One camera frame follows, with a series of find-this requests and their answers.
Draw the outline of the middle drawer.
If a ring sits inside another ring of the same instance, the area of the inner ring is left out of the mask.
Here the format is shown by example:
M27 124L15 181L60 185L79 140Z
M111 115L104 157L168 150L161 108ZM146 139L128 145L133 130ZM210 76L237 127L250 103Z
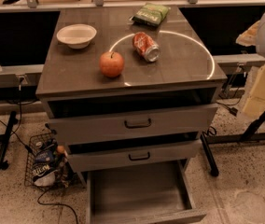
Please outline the middle drawer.
M196 156L201 146L194 141L168 143L147 147L128 147L92 153L67 154L75 173L110 169L154 162L190 159Z

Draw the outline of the top drawer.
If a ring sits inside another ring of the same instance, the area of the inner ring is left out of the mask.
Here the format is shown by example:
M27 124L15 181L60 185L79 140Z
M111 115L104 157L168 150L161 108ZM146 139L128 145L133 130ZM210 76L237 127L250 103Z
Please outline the top drawer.
M205 130L216 104L153 109L89 117L51 119L49 127L65 144L87 144Z

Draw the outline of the green chip bag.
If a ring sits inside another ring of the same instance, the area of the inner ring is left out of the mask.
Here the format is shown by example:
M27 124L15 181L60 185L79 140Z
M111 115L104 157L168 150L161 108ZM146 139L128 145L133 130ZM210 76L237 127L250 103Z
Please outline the green chip bag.
M146 3L133 16L132 20L145 25L158 27L166 18L170 8L164 5Z

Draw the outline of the black power adapter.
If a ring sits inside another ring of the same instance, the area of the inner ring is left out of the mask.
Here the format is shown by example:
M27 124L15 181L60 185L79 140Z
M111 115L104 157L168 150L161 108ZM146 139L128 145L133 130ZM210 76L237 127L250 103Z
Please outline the black power adapter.
M238 109L235 108L235 107L230 107L229 108L229 111L230 113L233 115L233 116L237 116L237 113L238 113Z

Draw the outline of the red coke can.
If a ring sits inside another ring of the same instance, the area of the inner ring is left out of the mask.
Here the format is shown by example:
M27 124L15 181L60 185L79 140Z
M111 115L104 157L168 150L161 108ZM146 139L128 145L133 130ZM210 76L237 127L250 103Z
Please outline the red coke can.
M160 46L144 32L138 32L133 36L132 45L148 63L153 63L160 57Z

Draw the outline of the red apple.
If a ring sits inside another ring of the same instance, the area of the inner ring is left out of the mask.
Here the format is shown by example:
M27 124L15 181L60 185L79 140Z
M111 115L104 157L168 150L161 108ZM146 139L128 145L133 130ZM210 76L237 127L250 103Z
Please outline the red apple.
M99 66L106 77L118 77L124 68L123 57L115 51L108 51L101 55Z

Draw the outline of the blue white snack bag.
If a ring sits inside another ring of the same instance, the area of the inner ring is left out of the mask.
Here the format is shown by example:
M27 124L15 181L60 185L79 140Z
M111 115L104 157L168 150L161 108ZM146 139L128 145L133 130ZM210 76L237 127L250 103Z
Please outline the blue white snack bag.
M32 167L33 183L37 187L49 187L55 182L54 156L50 150L36 154Z

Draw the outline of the open bottom drawer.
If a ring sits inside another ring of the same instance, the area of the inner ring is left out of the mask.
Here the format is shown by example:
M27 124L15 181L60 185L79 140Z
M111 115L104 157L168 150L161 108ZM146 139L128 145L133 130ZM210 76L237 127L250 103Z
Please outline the open bottom drawer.
M86 224L192 224L195 207L181 161L88 173Z

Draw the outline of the black table leg left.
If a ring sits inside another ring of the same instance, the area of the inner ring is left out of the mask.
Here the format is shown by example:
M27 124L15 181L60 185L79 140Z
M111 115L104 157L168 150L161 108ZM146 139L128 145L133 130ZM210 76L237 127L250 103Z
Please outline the black table leg left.
M18 120L16 119L16 112L12 111L9 116L8 124L6 127L6 131L4 133L4 136L1 140L1 146L0 146L0 170L6 170L8 168L8 163L5 161L5 156L7 152L7 147L10 139L10 135L12 133L13 126L18 123Z

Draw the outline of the black table leg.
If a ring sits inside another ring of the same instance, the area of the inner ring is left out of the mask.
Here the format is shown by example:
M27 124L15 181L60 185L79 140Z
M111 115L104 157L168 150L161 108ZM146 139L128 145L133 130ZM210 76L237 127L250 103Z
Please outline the black table leg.
M254 120L242 134L208 136L201 134L201 141L204 153L209 162L211 176L218 176L219 171L213 153L210 149L212 144L227 144L227 143L243 143L243 142L258 142L265 141L265 133L257 133L258 128L265 122L265 111L260 117Z
M6 127L6 131L4 133L4 136L1 140L1 146L0 146L0 170L6 170L8 168L8 163L5 161L5 156L7 152L7 147L10 139L10 135L12 133L13 126L18 123L18 120L16 119L16 112L12 111L9 116L8 124Z

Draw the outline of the grey drawer cabinet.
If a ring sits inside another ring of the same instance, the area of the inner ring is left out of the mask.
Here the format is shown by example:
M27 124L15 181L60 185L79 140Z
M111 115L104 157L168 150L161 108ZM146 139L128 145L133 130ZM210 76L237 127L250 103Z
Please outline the grey drawer cabinet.
M133 36L141 31L132 21L133 13L132 7L61 11L59 27L88 24L97 35L81 50L59 41L50 44L36 91L49 120L216 104L225 74L179 9L172 7L163 23L150 31L160 45L154 63L133 48ZM108 51L124 59L118 77L106 77L100 70L100 57ZM81 154L200 140L205 130L87 144L57 142L66 155Z

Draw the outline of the black table leg right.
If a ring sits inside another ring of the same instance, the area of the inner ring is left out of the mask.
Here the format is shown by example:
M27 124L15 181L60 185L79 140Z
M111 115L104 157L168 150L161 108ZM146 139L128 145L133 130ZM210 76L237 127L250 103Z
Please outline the black table leg right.
M218 176L219 171L213 153L210 149L212 144L227 144L227 143L243 143L243 142L258 142L265 141L265 133L257 133L258 128L265 122L265 111L260 117L254 120L242 134L208 136L201 134L201 141L204 153L209 162L211 176Z

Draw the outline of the white bowl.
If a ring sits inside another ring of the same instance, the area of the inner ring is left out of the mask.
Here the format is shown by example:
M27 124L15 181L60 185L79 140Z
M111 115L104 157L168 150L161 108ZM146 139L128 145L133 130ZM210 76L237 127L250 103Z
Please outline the white bowl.
M86 48L96 35L96 29L87 24L65 26L56 34L58 41L71 49Z

